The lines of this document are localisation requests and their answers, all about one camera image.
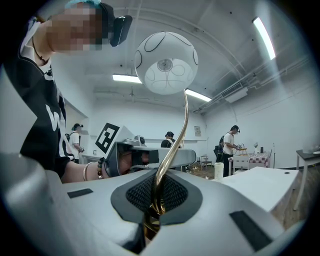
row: white lampshade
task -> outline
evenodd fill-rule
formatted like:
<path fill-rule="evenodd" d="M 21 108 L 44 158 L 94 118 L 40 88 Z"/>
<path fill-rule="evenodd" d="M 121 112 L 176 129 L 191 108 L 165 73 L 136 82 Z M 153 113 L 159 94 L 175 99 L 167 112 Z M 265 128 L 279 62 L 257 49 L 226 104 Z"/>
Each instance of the white lampshade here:
<path fill-rule="evenodd" d="M 150 35 L 139 45 L 134 67 L 140 81 L 156 94 L 175 94 L 186 89 L 198 71 L 194 46 L 173 32 Z"/>

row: person's hand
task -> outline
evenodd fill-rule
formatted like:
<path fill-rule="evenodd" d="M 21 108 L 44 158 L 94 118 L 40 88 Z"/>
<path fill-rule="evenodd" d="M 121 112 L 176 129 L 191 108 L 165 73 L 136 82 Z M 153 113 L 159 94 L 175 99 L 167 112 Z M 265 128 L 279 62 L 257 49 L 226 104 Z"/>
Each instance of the person's hand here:
<path fill-rule="evenodd" d="M 125 151 L 119 154 L 119 162 L 118 162 L 118 169 L 121 175 L 127 174 L 129 169 L 132 166 L 132 152 Z M 146 152 L 142 153 L 142 162 L 148 163 L 149 162 L 149 155 Z"/>

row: necklace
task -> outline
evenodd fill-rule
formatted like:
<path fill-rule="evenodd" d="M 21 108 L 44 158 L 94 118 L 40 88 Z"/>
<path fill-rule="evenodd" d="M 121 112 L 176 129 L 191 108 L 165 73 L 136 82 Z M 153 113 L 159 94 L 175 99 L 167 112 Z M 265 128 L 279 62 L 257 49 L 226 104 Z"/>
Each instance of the necklace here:
<path fill-rule="evenodd" d="M 38 58 L 44 63 L 44 64 L 47 64 L 48 60 L 44 60 L 44 58 L 42 58 L 42 56 L 40 56 L 38 53 L 37 53 L 37 50 L 36 50 L 36 47 L 35 47 L 35 43 L 34 43 L 34 37 L 32 37 L 32 45 L 33 45 L 33 49 L 34 49 L 34 52 L 35 54 L 38 56 Z"/>

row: white chair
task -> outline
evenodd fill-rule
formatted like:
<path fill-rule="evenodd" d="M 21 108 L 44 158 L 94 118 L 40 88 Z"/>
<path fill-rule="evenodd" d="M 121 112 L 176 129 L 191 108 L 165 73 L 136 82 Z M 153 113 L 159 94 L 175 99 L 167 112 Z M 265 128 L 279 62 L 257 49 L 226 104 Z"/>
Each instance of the white chair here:
<path fill-rule="evenodd" d="M 242 155 L 234 156 L 233 157 L 233 174 L 244 172 L 243 168 L 249 170 L 250 169 L 249 159 L 250 159 L 249 156 L 242 156 Z"/>

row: curved brass pole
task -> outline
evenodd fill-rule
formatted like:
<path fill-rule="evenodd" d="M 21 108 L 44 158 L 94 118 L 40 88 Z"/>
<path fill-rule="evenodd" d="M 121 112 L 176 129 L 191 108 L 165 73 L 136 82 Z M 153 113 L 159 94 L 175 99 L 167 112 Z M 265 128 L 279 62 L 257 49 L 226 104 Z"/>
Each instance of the curved brass pole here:
<path fill-rule="evenodd" d="M 161 185 L 162 181 L 164 179 L 164 176 L 169 169 L 173 159 L 175 158 L 176 152 L 179 148 L 179 145 L 185 136 L 187 125 L 188 125 L 188 119 L 189 119 L 189 109 L 188 109 L 188 99 L 186 90 L 183 91 L 184 93 L 184 124 L 182 127 L 182 130 L 176 139 L 176 141 L 172 144 L 168 154 L 166 154 L 165 158 L 162 160 L 158 167 L 158 171 L 155 174 L 155 186 L 154 186 L 154 201 L 153 201 L 153 208 L 159 213 L 163 214 L 163 210 L 161 207 Z"/>

